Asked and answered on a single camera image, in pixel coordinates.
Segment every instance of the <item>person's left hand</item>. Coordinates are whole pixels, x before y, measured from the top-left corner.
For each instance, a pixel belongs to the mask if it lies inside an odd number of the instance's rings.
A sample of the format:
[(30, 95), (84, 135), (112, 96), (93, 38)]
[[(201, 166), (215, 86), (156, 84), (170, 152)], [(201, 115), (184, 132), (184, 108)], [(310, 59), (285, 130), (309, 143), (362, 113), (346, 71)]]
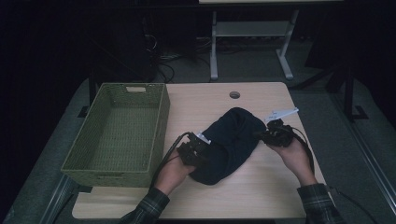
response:
[(169, 195), (195, 168), (184, 165), (177, 150), (174, 150), (169, 156), (168, 163), (161, 169), (154, 187)]

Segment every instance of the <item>table leg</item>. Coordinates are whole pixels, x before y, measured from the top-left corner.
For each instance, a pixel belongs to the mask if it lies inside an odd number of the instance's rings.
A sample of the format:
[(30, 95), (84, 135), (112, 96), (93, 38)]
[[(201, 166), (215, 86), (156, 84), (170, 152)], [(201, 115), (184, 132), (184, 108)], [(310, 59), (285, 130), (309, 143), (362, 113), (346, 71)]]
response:
[(212, 51), (210, 52), (210, 79), (217, 80), (218, 78), (218, 59), (216, 58), (216, 11), (214, 11), (212, 21)]
[(286, 79), (293, 79), (293, 74), (291, 73), (288, 61), (286, 60), (286, 51), (288, 50), (289, 42), (291, 39), (291, 35), (293, 34), (294, 26), (297, 21), (299, 10), (294, 10), (291, 15), (291, 19), (288, 25), (288, 29), (285, 34), (285, 42), (283, 43), (280, 49), (276, 50), (277, 58), (279, 59), (280, 65), (282, 66), (283, 73), (285, 74)]

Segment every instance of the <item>plaid shirt sleeve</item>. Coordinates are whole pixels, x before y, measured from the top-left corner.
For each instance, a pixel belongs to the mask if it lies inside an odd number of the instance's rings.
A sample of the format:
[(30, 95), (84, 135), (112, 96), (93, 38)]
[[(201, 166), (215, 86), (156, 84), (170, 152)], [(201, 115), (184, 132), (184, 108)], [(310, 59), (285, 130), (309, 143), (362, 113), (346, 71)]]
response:
[(297, 189), (309, 223), (346, 223), (335, 208), (323, 184), (304, 186)]
[(160, 190), (152, 188), (137, 205), (136, 209), (121, 218), (120, 224), (155, 223), (169, 203), (169, 198)]

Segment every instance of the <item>black cloth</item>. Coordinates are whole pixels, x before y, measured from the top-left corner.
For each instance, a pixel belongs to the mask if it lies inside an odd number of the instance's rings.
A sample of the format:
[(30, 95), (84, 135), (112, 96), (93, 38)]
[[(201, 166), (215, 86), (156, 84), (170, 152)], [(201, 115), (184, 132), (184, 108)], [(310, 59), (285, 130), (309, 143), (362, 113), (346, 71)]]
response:
[(241, 166), (259, 143), (255, 132), (264, 132), (265, 124), (246, 109), (234, 107), (209, 126), (203, 135), (211, 140), (202, 152), (209, 162), (190, 174), (194, 180), (215, 185)]

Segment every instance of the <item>table top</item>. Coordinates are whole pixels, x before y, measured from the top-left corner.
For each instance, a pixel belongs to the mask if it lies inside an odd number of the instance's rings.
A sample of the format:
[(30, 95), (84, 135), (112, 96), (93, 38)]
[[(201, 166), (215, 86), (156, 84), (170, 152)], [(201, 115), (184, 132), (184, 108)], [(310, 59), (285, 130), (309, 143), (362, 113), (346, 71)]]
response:
[[(164, 152), (184, 132), (205, 130), (232, 107), (242, 107), (264, 121), (273, 110), (293, 109), (289, 91), (280, 82), (168, 84), (171, 101)], [(240, 98), (232, 99), (231, 91)], [(298, 114), (282, 118), (305, 134)], [(325, 183), (314, 155), (316, 178)], [(160, 218), (286, 218), (305, 217), (297, 193), (299, 182), (280, 157), (262, 141), (247, 161), (215, 186), (191, 178), (170, 195)], [(75, 218), (119, 218), (135, 209), (148, 189), (94, 187), (81, 192)]]

